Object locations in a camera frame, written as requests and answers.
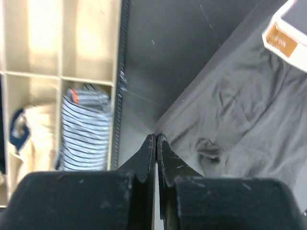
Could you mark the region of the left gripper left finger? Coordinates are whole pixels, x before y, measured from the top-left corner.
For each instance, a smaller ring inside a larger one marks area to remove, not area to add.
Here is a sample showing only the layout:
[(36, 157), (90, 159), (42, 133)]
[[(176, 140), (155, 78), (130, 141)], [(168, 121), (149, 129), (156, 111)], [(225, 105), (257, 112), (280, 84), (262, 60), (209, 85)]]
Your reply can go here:
[(150, 230), (153, 225), (155, 194), (156, 136), (149, 134), (140, 149), (118, 170), (129, 173), (128, 230)]

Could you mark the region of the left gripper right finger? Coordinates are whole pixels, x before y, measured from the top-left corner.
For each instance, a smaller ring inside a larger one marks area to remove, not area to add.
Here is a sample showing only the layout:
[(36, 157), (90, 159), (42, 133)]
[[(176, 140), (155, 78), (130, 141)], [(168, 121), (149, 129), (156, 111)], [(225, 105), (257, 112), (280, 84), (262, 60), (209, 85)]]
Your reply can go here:
[(203, 177), (189, 167), (171, 148), (166, 136), (157, 137), (156, 150), (160, 218), (165, 230), (201, 230), (199, 205), (204, 191)]

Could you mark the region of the grey underwear white waistband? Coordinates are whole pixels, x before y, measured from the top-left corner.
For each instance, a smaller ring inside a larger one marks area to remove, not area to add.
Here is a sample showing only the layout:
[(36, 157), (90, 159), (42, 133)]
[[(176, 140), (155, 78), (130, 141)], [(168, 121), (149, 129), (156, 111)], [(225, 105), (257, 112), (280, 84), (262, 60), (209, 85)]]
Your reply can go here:
[(251, 11), (156, 125), (208, 178), (274, 178), (294, 187), (307, 161), (307, 75), (267, 50), (282, 0)]

